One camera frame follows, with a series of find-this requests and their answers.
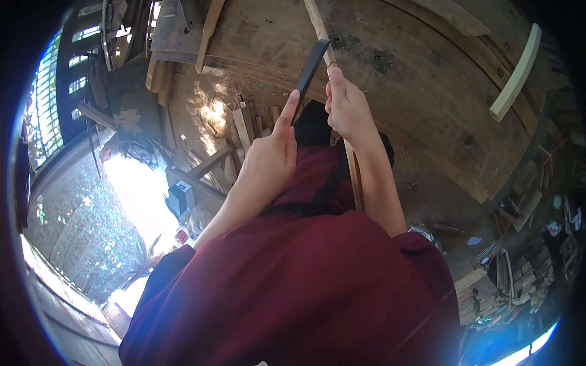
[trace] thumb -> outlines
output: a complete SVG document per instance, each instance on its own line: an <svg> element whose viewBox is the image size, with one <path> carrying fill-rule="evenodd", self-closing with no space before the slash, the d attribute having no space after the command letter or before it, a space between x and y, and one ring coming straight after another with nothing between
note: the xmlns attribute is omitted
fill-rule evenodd
<svg viewBox="0 0 586 366"><path fill-rule="evenodd" d="M339 67L332 68L329 84L332 89L333 104L338 104L346 99L346 79Z"/></svg>
<svg viewBox="0 0 586 366"><path fill-rule="evenodd" d="M297 140L295 140L295 128L289 128L287 141L285 142L285 164L291 167L291 171L295 170L295 161L297 159Z"/></svg>

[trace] hole in wood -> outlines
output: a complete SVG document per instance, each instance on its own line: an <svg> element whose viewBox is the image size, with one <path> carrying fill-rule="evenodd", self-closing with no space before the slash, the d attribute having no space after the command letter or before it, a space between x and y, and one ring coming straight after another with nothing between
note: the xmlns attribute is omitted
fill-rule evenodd
<svg viewBox="0 0 586 366"><path fill-rule="evenodd" d="M466 138L464 139L464 147L469 149L472 147L472 145L474 145L474 136L466 136Z"/></svg>

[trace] maroon shirt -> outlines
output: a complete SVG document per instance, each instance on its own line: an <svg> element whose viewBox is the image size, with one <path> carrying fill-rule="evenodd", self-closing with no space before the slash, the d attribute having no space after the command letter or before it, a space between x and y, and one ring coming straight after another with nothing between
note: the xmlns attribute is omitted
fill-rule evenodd
<svg viewBox="0 0 586 366"><path fill-rule="evenodd" d="M300 148L278 203L311 201L341 154ZM257 217L209 240L134 314L122 363L456 364L442 255L417 233L389 238L352 200L346 179L330 201L339 216Z"/></svg>

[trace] finger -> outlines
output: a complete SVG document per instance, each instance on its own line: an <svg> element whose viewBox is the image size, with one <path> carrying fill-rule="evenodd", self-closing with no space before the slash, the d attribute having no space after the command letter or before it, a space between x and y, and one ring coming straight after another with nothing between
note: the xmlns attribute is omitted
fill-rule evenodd
<svg viewBox="0 0 586 366"><path fill-rule="evenodd" d="M346 79L339 67L334 67L330 72L329 84L332 89L332 102L336 106L346 99Z"/></svg>
<svg viewBox="0 0 586 366"><path fill-rule="evenodd" d="M297 109L297 104L299 104L299 90L295 89L291 92L291 95L289 95L289 99L287 99L283 112L281 112L281 115L275 122L275 127L271 134L272 136L275 136L283 142L286 140L295 110Z"/></svg>
<svg viewBox="0 0 586 366"><path fill-rule="evenodd" d="M285 164L291 169L295 170L295 161L297 159L297 140L295 140L295 128L291 126L287 135L285 143Z"/></svg>
<svg viewBox="0 0 586 366"><path fill-rule="evenodd" d="M326 100L326 113L332 114L332 97L329 97L328 100Z"/></svg>

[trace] dirt floor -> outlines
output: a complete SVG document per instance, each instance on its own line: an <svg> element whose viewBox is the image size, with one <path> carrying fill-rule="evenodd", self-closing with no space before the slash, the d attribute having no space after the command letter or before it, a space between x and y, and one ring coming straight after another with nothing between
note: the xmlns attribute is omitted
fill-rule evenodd
<svg viewBox="0 0 586 366"><path fill-rule="evenodd" d="M176 166L189 170L189 151L203 159L225 143L224 140L230 137L230 111L240 108L238 95L248 105L253 103L254 115L262 118L263 129L272 129L274 123L271 107L277 105L281 110L290 92L291 90L216 69L206 68L201 75L197 75L192 65L175 64L169 103L174 136L171 136L173 133L167 133L167 139L168 145L176 149ZM544 145L549 150L553 148L551 141L548 141L547 119L542 119L544 118L540 118L532 144L527 148L526 156L519 166L523 166L528 159L539 162L537 145ZM509 187L516 172L513 172L505 188L494 200L480 204L428 162L417 160L400 146L393 148L393 170L407 224L410 226L423 223L439 238L450 271L456 277L479 261L478 256L498 240L499 231L493 211L498 211L500 201L506 200L509 195ZM551 199L559 192L557 185L569 174L573 154L573 151L563 148L557 151L554 159L556 173L550 181L551 188L544 193L536 210L532 227L526 227L517 233L511 225L506 230L502 247L515 252L517 247L526 246L532 238L539 235L541 228L551 218ZM505 229L508 223L501 218L498 220ZM435 229L435 223L466 231L466 234ZM479 237L482 241L469 246L466 243L470 237Z"/></svg>

